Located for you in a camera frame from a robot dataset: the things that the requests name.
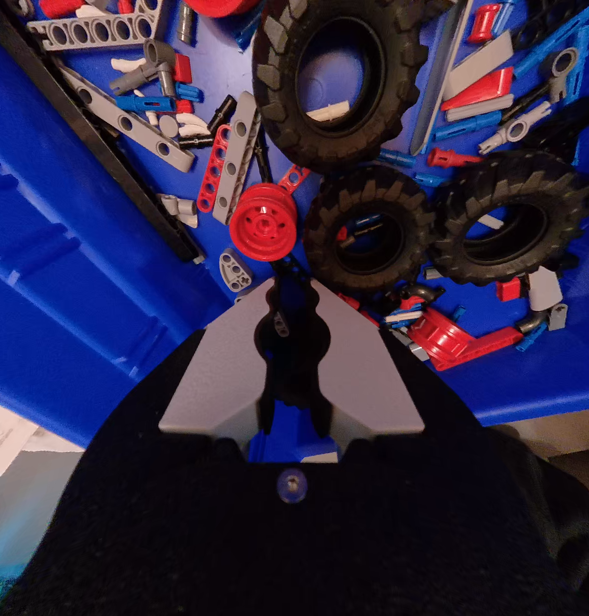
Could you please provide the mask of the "red toy wheel hub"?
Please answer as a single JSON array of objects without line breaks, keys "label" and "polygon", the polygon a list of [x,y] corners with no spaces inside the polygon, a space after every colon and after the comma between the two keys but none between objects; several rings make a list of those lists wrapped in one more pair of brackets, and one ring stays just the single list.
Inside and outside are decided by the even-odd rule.
[{"label": "red toy wheel hub", "polygon": [[431,307],[407,328],[407,334],[427,353],[439,372],[466,363],[474,342],[473,336]]},{"label": "red toy wheel hub", "polygon": [[254,9],[261,1],[184,1],[196,13],[221,19],[243,15]]},{"label": "red toy wheel hub", "polygon": [[229,223],[233,244],[256,261],[289,255],[297,241],[298,212],[292,195],[278,184],[261,183],[240,196]]}]

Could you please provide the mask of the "black toy tire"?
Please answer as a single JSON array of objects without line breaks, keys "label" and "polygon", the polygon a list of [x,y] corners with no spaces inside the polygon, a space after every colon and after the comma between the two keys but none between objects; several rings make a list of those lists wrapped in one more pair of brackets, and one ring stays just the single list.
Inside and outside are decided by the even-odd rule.
[{"label": "black toy tire", "polygon": [[[345,248],[338,233],[356,220],[381,215],[381,227]],[[313,276],[346,295],[372,296],[411,280],[427,261],[435,212],[426,193],[394,168],[358,167],[321,185],[305,219],[303,245]]]},{"label": "black toy tire", "polygon": [[485,287],[562,256],[589,216],[589,181],[551,153],[507,150],[461,169],[436,205],[436,269]]},{"label": "black toy tire", "polygon": [[[252,50],[252,85],[262,124],[294,164],[317,173],[372,160],[396,138],[419,97],[427,62],[422,25],[440,10],[428,1],[268,1]],[[304,111],[298,95],[302,60],[314,39],[334,33],[361,46],[361,98],[335,121]]]}]

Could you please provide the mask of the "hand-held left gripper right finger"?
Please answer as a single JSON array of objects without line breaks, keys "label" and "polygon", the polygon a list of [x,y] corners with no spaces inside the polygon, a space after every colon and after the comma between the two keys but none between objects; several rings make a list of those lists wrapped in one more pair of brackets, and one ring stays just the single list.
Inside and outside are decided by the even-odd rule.
[{"label": "hand-held left gripper right finger", "polygon": [[329,435],[342,449],[356,439],[419,434],[424,424],[378,327],[319,281],[316,314],[330,333],[318,366],[321,394],[332,404]]}]

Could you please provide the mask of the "black toy beam with holes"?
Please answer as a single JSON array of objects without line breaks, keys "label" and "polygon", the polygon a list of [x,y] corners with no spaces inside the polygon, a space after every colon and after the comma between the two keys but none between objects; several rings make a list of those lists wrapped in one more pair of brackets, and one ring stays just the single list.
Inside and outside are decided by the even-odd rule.
[{"label": "black toy beam with holes", "polygon": [[277,334],[287,338],[311,325],[318,296],[310,275],[292,253],[270,266],[275,275],[273,322]]}]

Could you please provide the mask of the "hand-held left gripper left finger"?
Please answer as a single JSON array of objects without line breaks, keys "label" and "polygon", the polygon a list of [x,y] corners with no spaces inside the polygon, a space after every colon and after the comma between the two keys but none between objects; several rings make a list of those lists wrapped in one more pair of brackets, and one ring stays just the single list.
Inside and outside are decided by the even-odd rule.
[{"label": "hand-held left gripper left finger", "polygon": [[170,434],[229,438],[241,449],[259,432],[258,402],[266,363],[255,333],[268,316],[269,278],[203,330],[203,335],[159,428]]}]

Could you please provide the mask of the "pile of toy pieces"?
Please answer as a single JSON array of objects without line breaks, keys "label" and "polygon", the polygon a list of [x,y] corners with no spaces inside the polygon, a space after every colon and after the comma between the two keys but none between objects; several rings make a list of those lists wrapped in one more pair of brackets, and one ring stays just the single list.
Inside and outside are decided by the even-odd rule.
[{"label": "pile of toy pieces", "polygon": [[[196,111],[208,121],[227,94],[252,91],[251,49],[242,51],[229,38],[230,30],[239,36],[243,28],[235,18],[202,18],[195,46],[175,41],[171,12],[177,11],[169,3],[176,4],[132,1],[134,10],[122,17],[92,7],[63,21],[46,19],[40,7],[33,25],[14,15],[13,25],[37,44],[44,65],[61,61],[112,97],[108,82],[121,72],[111,58],[142,57],[145,39],[162,34],[190,57],[193,84],[204,94]],[[319,53],[305,60],[311,64],[301,90],[304,108],[338,103],[339,96],[353,106],[364,80],[360,46],[331,42],[324,54],[333,57]],[[118,382],[116,368],[137,380],[233,305],[241,290],[228,290],[221,279],[219,256],[233,247],[227,227],[201,213],[199,230],[188,233],[186,226],[179,248],[189,236],[205,260],[180,258],[70,131],[0,43],[0,389],[38,389],[49,374],[73,380],[77,368],[82,376]],[[183,173],[167,162],[168,147],[165,155],[155,153],[119,136],[113,147],[151,191],[197,198],[208,152],[192,151],[194,164]],[[532,369],[540,360],[549,378],[552,358],[575,379],[589,374],[589,235],[574,251],[583,260],[566,280],[574,308],[568,330],[543,336],[515,360]]]}]

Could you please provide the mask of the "blue storage bin with tag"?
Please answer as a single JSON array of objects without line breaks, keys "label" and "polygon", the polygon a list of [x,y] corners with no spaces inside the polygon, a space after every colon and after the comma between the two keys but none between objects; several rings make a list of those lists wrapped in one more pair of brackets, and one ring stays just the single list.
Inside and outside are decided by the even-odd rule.
[{"label": "blue storage bin with tag", "polygon": [[[189,55],[205,95],[196,110],[208,121],[227,94],[252,91],[252,48],[237,43],[252,17],[203,17],[190,47],[175,34],[177,4],[167,1],[162,14],[164,40]],[[34,83],[25,69],[61,58],[109,94],[118,52],[44,55],[40,41],[0,5],[0,404],[85,446],[133,382],[232,304],[217,269],[229,233],[202,214],[185,233],[206,259],[181,260],[185,238],[164,239],[88,143],[100,132],[144,191],[184,198],[196,198],[208,153],[198,150],[180,173],[90,115],[82,121],[78,103],[71,121],[80,137],[40,89],[47,80]],[[549,334],[532,350],[442,373],[483,425],[589,410],[589,218],[571,252],[581,262],[566,275],[574,319],[560,342]]]}]

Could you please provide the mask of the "crumpled white printed paper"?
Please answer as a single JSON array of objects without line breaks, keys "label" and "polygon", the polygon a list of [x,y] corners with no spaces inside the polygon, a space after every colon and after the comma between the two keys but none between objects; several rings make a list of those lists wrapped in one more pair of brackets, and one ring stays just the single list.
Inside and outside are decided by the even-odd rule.
[{"label": "crumpled white printed paper", "polygon": [[84,449],[0,405],[0,477],[23,451],[80,453]]}]

